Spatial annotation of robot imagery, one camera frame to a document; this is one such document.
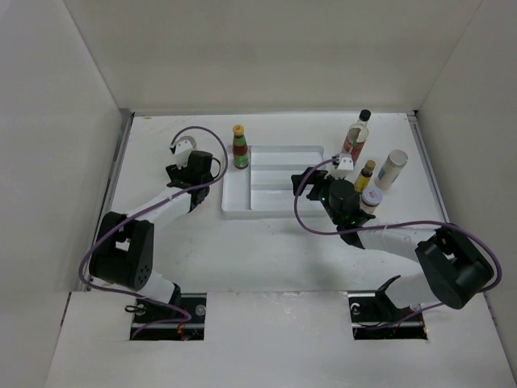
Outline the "small yellow-label bottle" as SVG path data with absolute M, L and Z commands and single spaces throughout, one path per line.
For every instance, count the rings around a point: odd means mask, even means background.
M 376 162 L 373 160 L 368 160 L 365 163 L 363 169 L 360 171 L 354 183 L 354 188 L 356 192 L 362 193 L 364 189 L 368 186 L 375 167 Z

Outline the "clear soy sauce bottle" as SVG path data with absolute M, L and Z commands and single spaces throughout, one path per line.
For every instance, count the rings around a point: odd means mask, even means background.
M 370 110 L 363 109 L 359 114 L 359 119 L 349 127 L 348 133 L 345 137 L 342 152 L 344 154 L 349 154 L 353 163 L 356 163 L 359 159 L 364 144 L 368 139 L 368 122 L 371 114 Z

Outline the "white-lid sauce jar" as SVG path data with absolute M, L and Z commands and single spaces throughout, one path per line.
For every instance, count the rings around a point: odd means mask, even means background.
M 360 208 L 366 213 L 373 214 L 382 200 L 383 193 L 379 188 L 365 188 L 360 196 Z

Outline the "white cylinder bottle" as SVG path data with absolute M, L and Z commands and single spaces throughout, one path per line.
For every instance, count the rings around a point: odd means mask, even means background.
M 408 155 L 403 150 L 392 150 L 381 167 L 375 184 L 380 190 L 391 188 L 408 162 Z

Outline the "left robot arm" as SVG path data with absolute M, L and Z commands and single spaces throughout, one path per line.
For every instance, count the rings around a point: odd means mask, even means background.
M 94 278 L 122 287 L 142 297 L 155 300 L 153 312 L 163 322 L 173 322 L 181 313 L 181 289 L 153 268 L 154 235 L 163 226 L 187 215 L 209 194 L 213 156 L 194 150 L 187 165 L 170 165 L 166 172 L 170 182 L 160 195 L 128 214 L 109 212 L 101 222 L 98 239 L 103 243 L 95 249 L 88 264 Z

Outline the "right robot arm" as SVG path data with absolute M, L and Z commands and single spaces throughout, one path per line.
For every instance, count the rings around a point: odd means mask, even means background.
M 309 190 L 307 199 L 319 202 L 347 245 L 383 251 L 418 264 L 414 276 L 389 278 L 375 292 L 375 310 L 383 319 L 396 318 L 406 307 L 438 302 L 460 310 L 498 275 L 477 243 L 458 226 L 437 221 L 381 224 L 360 206 L 353 183 L 324 170 L 307 168 L 292 175 L 294 196 Z

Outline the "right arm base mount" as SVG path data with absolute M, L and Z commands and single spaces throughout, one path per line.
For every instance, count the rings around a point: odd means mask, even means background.
M 398 280 L 394 276 L 377 290 L 354 291 L 347 295 L 351 330 L 355 340 L 427 340 L 427 329 L 418 308 L 397 308 L 385 295 L 388 287 Z

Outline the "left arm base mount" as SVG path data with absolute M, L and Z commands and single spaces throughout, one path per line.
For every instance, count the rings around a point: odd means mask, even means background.
M 207 294 L 184 293 L 178 304 L 184 313 L 137 299 L 124 311 L 132 315 L 129 339 L 133 341 L 201 341 L 207 317 Z

